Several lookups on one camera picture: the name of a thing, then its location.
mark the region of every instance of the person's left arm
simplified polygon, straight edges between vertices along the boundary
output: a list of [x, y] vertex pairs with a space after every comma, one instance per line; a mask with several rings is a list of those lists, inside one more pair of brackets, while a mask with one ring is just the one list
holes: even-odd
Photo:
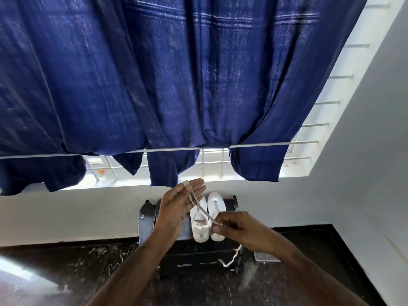
[[204, 180], [192, 180], [186, 187], [179, 184], [163, 195], [150, 237], [121, 264], [87, 306], [133, 306], [139, 302], [161, 259], [179, 236], [181, 221], [193, 207], [188, 200], [191, 189], [200, 201], [205, 190]]

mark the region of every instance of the person's right hand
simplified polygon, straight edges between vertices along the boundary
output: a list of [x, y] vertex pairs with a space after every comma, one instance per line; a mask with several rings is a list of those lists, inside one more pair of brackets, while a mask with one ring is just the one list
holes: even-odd
[[230, 238], [255, 252], [276, 256], [277, 250], [282, 246], [281, 243], [286, 240], [245, 211], [220, 212], [215, 220], [222, 225], [213, 224], [211, 227], [213, 233]]

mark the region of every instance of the person's left hand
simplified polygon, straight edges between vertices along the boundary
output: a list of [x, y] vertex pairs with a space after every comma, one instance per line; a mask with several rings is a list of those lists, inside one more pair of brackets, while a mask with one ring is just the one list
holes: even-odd
[[191, 189], [193, 189], [197, 200], [200, 201], [203, 197], [202, 193], [206, 189], [204, 180], [201, 178], [190, 180], [190, 184], [186, 187], [182, 183], [178, 184], [167, 191], [161, 199], [159, 216], [153, 231], [157, 234], [168, 235], [171, 245], [180, 235], [181, 221], [193, 208], [193, 204], [188, 199]]

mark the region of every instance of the white shoe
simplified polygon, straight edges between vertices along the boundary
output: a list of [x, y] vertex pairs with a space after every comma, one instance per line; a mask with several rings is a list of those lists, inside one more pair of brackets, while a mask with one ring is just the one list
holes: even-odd
[[[213, 219], [217, 217], [220, 211], [226, 211], [225, 208], [225, 203], [224, 200], [222, 199], [221, 195], [218, 192], [211, 192], [210, 195], [208, 195], [208, 214], [212, 216]], [[210, 234], [211, 239], [214, 242], [221, 242], [224, 240], [224, 236], [221, 236], [219, 234]]]
[[[200, 205], [204, 210], [207, 210], [207, 201], [205, 197], [201, 199]], [[197, 206], [194, 206], [190, 210], [190, 217], [194, 240], [199, 243], [208, 241], [208, 238], [210, 237], [210, 223], [208, 217], [204, 215]]]

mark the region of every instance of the forearm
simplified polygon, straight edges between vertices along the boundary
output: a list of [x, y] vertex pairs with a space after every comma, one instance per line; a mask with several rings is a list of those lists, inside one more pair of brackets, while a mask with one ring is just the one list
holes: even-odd
[[136, 305], [171, 246], [168, 240], [167, 236], [153, 232], [149, 239], [121, 264], [87, 306]]
[[277, 234], [273, 237], [277, 257], [294, 275], [299, 285], [314, 305], [367, 306], [335, 278], [319, 268], [286, 238]]

